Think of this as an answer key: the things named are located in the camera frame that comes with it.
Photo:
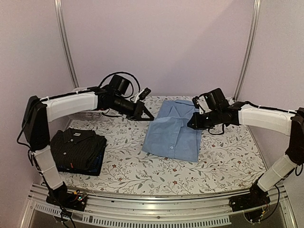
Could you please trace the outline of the light blue long sleeve shirt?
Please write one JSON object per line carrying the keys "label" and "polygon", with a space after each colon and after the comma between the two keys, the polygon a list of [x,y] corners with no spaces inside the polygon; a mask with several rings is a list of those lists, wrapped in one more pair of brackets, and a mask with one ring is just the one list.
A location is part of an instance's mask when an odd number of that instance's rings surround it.
{"label": "light blue long sleeve shirt", "polygon": [[202,131],[187,126],[196,111],[191,101],[163,101],[157,117],[149,124],[142,151],[186,162],[198,162]]}

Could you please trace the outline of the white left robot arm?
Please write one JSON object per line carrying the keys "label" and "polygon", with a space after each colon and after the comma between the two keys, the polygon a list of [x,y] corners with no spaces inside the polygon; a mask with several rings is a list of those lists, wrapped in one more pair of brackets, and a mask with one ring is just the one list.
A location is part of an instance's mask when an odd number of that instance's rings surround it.
{"label": "white left robot arm", "polygon": [[54,201],[60,206],[67,206],[71,197],[61,188],[64,183],[51,154],[50,123],[72,114],[96,109],[112,109],[132,121],[152,121],[154,117],[143,102],[150,92],[149,88],[142,89],[133,100],[128,100],[109,86],[95,86],[52,97],[29,98],[21,133],[26,138],[25,145],[29,148],[39,174],[48,187],[54,190],[51,195]]}

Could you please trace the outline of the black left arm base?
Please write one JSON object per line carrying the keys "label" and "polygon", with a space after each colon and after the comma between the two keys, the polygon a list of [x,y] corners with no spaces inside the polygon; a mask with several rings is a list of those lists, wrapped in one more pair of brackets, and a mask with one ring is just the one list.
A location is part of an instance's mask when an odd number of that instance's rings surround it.
{"label": "black left arm base", "polygon": [[66,184],[57,189],[49,189],[46,202],[66,209],[85,211],[87,194],[80,190],[68,191]]}

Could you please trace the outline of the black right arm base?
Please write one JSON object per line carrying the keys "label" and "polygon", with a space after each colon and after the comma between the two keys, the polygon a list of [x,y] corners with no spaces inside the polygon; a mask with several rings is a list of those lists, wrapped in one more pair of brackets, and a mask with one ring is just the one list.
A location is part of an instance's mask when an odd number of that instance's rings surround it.
{"label": "black right arm base", "polygon": [[262,220],[269,203],[268,192],[261,190],[257,185],[257,181],[249,188],[249,193],[233,196],[229,199],[229,206],[233,212],[259,207],[259,209],[245,212],[245,219],[251,223],[257,223]]}

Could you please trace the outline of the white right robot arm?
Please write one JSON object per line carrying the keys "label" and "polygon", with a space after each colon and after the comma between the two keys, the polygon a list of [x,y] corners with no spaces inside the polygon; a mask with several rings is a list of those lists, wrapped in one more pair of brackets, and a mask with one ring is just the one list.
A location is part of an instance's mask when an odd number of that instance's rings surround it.
{"label": "white right robot arm", "polygon": [[205,113],[194,112],[187,126],[194,130],[208,130],[216,125],[245,125],[284,135],[289,139],[285,153],[262,174],[251,193],[246,195],[249,207],[256,207],[264,193],[291,171],[304,163],[304,110],[281,110],[273,107],[235,102],[224,107],[213,107]]}

